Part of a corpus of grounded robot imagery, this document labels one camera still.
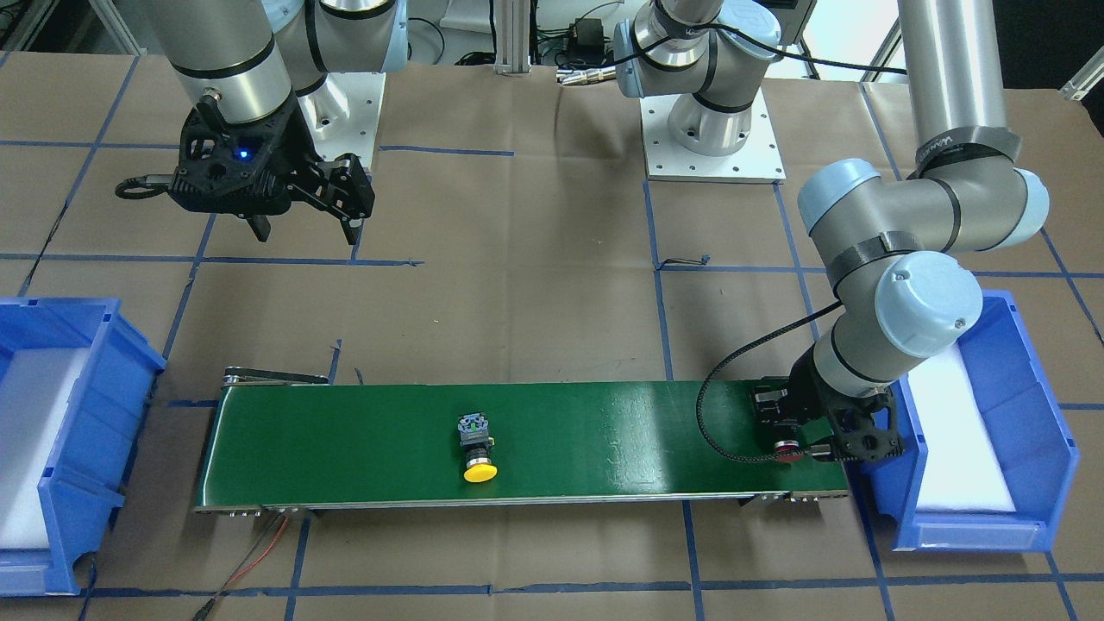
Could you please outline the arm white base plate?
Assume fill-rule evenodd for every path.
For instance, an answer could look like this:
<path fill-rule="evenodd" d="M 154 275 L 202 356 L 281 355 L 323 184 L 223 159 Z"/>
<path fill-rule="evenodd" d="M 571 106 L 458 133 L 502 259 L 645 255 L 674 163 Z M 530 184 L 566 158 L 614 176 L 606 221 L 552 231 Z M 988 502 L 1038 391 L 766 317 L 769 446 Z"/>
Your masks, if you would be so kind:
<path fill-rule="evenodd" d="M 383 73 L 331 73 L 298 99 L 314 147 L 326 161 L 347 152 L 373 170 L 376 130 L 388 76 Z"/>
<path fill-rule="evenodd" d="M 762 90 L 749 109 L 705 109 L 691 94 L 639 99 L 650 180 L 773 185 L 787 173 Z"/>

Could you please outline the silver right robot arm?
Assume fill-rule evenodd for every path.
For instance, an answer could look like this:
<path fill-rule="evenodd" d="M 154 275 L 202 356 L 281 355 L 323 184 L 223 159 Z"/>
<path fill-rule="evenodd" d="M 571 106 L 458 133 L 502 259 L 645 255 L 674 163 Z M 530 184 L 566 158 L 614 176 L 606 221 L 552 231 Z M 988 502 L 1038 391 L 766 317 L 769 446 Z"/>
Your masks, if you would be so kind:
<path fill-rule="evenodd" d="M 265 242 L 295 202 L 333 215 L 354 245 L 375 202 L 364 114 L 342 74 L 401 71 L 404 1 L 150 1 L 146 12 L 192 102 L 171 173 L 116 185 L 204 215 L 235 215 Z M 347 146 L 340 152 L 340 146 Z"/>

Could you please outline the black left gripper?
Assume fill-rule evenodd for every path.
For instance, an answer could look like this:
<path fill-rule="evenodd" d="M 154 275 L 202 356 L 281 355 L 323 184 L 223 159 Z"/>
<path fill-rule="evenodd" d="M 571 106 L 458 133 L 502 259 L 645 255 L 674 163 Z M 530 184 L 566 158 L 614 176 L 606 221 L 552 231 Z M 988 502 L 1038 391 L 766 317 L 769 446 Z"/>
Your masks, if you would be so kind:
<path fill-rule="evenodd" d="M 785 385 L 758 385 L 752 392 L 756 421 L 769 431 L 774 444 L 800 441 L 805 456 L 820 462 L 875 462 L 906 452 L 894 414 L 894 396 L 875 392 L 852 397 L 836 392 L 813 365 L 813 351 L 803 354 Z"/>

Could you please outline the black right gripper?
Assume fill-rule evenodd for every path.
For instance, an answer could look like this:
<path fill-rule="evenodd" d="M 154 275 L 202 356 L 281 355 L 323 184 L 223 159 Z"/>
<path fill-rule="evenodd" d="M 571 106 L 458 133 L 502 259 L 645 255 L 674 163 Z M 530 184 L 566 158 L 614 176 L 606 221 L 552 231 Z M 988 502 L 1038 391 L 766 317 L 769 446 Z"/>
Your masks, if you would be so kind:
<path fill-rule="evenodd" d="M 323 161 L 295 96 L 257 122 L 229 123 L 210 95 L 198 99 L 181 131 L 169 196 L 190 212 L 237 215 L 261 243 L 270 215 L 299 201 L 335 215 L 350 248 L 375 201 L 355 154 Z"/>

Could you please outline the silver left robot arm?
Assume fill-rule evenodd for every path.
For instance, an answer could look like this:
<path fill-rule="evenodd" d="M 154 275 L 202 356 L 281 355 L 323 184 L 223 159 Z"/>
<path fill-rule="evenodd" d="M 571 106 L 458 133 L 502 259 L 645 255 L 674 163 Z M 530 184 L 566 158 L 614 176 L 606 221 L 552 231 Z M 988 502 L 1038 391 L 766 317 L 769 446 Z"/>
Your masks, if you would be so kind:
<path fill-rule="evenodd" d="M 981 317 L 981 287 L 960 252 L 1009 248 L 1044 225 L 1050 199 L 1016 166 L 989 1 L 900 1 L 907 87 L 919 135 L 915 172 L 887 181 L 863 159 L 813 173 L 798 208 L 841 315 L 793 364 L 756 412 L 774 433 L 765 455 L 734 455 L 705 428 L 705 375 L 694 413 L 705 443 L 756 464 L 806 455 L 878 461 L 904 451 L 888 391 Z M 666 130 L 687 152 L 721 159 L 749 141 L 753 103 L 784 55 L 781 24 L 754 1 L 650 1 L 612 36 L 622 93 L 675 96 Z"/>

